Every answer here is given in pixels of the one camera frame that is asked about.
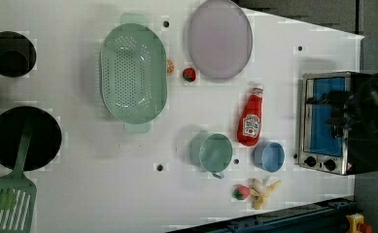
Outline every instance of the purple plate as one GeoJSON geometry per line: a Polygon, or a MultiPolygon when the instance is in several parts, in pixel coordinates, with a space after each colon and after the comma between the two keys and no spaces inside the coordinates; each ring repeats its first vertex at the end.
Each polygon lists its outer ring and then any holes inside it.
{"type": "Polygon", "coordinates": [[[232,78],[247,65],[252,29],[243,11],[229,0],[209,0],[191,18],[189,52],[209,78],[232,78]]]}

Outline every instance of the white countertop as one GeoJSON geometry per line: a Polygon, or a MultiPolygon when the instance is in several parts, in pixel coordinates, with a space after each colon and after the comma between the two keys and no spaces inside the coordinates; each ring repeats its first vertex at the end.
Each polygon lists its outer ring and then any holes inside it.
{"type": "MultiPolygon", "coordinates": [[[[38,187],[32,232],[165,232],[354,194],[353,176],[302,169],[292,156],[302,74],[358,71],[361,37],[244,10],[254,33],[245,70],[226,83],[201,74],[187,83],[180,77],[192,66],[184,35],[202,2],[0,0],[0,31],[26,35],[38,55],[27,77],[0,76],[0,114],[35,106],[63,130],[58,157],[27,173],[38,187]],[[99,94],[100,45],[125,12],[149,19],[176,65],[166,107],[144,135],[123,132],[99,94]],[[168,29],[162,27],[166,19],[168,29]],[[252,82],[264,85],[261,137],[279,142],[286,153],[285,165],[273,174],[282,184],[261,211],[231,197],[233,185],[270,176],[253,165],[253,148],[235,138],[252,82]],[[233,159],[240,160],[223,180],[189,164],[188,144],[201,129],[228,136],[233,159]],[[158,172],[157,164],[165,170],[158,172]]],[[[0,165],[0,175],[7,172],[0,165]]]]}

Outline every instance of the blue bowl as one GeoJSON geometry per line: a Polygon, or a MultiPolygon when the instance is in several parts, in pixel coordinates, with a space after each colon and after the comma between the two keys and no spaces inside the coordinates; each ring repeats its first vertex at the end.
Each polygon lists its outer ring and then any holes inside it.
{"type": "Polygon", "coordinates": [[[285,151],[278,143],[262,142],[254,152],[255,165],[267,172],[277,172],[285,161],[285,151]]]}

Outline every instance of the black bowl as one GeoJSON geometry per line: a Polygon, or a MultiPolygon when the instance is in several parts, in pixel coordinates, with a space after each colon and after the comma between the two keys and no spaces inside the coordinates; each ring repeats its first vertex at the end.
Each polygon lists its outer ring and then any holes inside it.
{"type": "Polygon", "coordinates": [[[33,120],[33,132],[24,171],[49,164],[61,146],[61,129],[47,112],[34,107],[17,107],[0,116],[0,163],[10,169],[16,165],[19,141],[25,120],[33,120]]]}
{"type": "Polygon", "coordinates": [[[30,72],[37,60],[33,44],[16,32],[0,32],[0,75],[15,78],[30,72]]]}

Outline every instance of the toaster oven window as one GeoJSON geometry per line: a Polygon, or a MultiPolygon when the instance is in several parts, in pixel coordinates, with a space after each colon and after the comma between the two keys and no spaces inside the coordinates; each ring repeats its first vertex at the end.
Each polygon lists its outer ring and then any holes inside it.
{"type": "MultiPolygon", "coordinates": [[[[316,79],[313,86],[313,97],[321,100],[324,94],[331,91],[344,91],[344,78],[316,79]]],[[[329,105],[313,105],[311,115],[310,152],[331,156],[342,156],[342,138],[333,138],[330,125],[326,120],[331,117],[332,107],[329,105]]]]}

